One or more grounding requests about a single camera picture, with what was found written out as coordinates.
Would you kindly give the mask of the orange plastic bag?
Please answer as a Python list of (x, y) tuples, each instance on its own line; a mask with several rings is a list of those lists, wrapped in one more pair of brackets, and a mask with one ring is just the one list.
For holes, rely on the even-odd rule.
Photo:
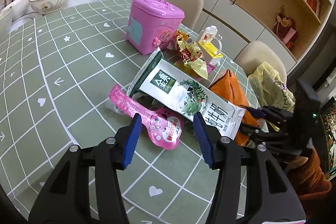
[[(236, 106), (249, 106), (249, 102), (238, 79), (229, 69), (227, 69), (225, 73), (219, 73), (215, 82), (210, 86), (210, 90)], [(249, 111), (245, 111), (242, 122), (255, 127), (259, 126), (257, 120), (249, 113)], [(243, 135), (239, 130), (234, 141), (238, 145), (245, 146), (249, 142), (249, 137)]]

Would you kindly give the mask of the green white milk pouch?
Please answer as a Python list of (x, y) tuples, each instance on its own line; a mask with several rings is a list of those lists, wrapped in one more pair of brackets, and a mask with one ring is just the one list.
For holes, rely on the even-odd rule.
[(141, 92), (193, 121), (199, 112), (205, 122), (216, 127), (222, 136), (234, 139), (245, 113), (228, 100), (216, 95), (195, 79), (163, 58), (155, 50), (135, 75), (127, 90), (129, 97)]

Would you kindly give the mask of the gold yellow snack wrapper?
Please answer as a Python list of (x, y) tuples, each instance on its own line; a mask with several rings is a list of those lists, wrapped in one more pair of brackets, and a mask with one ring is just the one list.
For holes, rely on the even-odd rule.
[(187, 33), (176, 30), (168, 49), (178, 55), (177, 61), (174, 62), (177, 68), (198, 81), (208, 79), (209, 74), (203, 52)]

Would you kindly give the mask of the near beige chair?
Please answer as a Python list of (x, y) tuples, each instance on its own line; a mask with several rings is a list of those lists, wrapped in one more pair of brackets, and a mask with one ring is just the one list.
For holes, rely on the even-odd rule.
[(278, 71), (283, 82), (287, 80), (284, 64), (276, 53), (263, 42), (248, 43), (235, 57), (234, 62), (243, 69), (247, 76), (254, 73), (263, 62), (267, 62)]

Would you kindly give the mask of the red gift bag bouquet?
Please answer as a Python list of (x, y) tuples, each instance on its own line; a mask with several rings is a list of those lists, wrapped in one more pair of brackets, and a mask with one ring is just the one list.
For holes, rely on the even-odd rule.
[(286, 14), (284, 5), (280, 7), (272, 31), (289, 50), (294, 47), (294, 42), (298, 38), (297, 27), (295, 20)]

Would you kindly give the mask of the white yellow toy box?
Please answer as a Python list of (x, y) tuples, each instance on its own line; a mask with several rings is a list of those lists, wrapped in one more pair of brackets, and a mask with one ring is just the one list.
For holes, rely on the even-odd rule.
[(218, 34), (217, 27), (212, 25), (201, 30), (196, 43), (200, 47), (206, 63), (218, 66), (223, 58), (223, 54), (222, 36)]

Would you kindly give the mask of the green grid tablecloth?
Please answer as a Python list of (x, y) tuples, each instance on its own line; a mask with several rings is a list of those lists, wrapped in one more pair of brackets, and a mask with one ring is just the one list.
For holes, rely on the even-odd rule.
[[(130, 5), (85, 3), (1, 40), (1, 186), (22, 216), (72, 144), (92, 147), (130, 123), (105, 105), (146, 61), (125, 38)], [(141, 134), (118, 180), (131, 223), (205, 223), (217, 176), (185, 127), (172, 151)]]

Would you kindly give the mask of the red framed picture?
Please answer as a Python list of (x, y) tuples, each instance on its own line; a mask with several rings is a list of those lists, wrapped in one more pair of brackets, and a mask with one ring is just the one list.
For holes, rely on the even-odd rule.
[(319, 0), (305, 0), (305, 2), (311, 8), (311, 10), (315, 13), (315, 15), (319, 17), (320, 1)]

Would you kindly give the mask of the pink toy box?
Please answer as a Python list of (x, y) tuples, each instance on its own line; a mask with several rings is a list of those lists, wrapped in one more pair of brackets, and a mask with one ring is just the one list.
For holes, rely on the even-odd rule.
[(183, 10), (165, 0), (133, 0), (126, 39), (142, 55), (164, 50), (184, 17)]

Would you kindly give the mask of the small white bowl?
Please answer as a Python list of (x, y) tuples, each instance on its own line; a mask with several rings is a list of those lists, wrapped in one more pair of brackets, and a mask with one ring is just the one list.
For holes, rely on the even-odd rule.
[(0, 20), (1, 38), (9, 33), (12, 25), (12, 18), (13, 18), (13, 11), (11, 7), (6, 7), (1, 11), (1, 20)]

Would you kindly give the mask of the white rectangular dish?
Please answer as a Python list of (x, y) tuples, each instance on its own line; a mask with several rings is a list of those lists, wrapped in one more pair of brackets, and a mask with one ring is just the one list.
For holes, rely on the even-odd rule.
[(11, 10), (12, 21), (15, 21), (27, 12), (29, 6), (29, 0), (14, 0), (1, 11), (1, 15), (5, 15)]

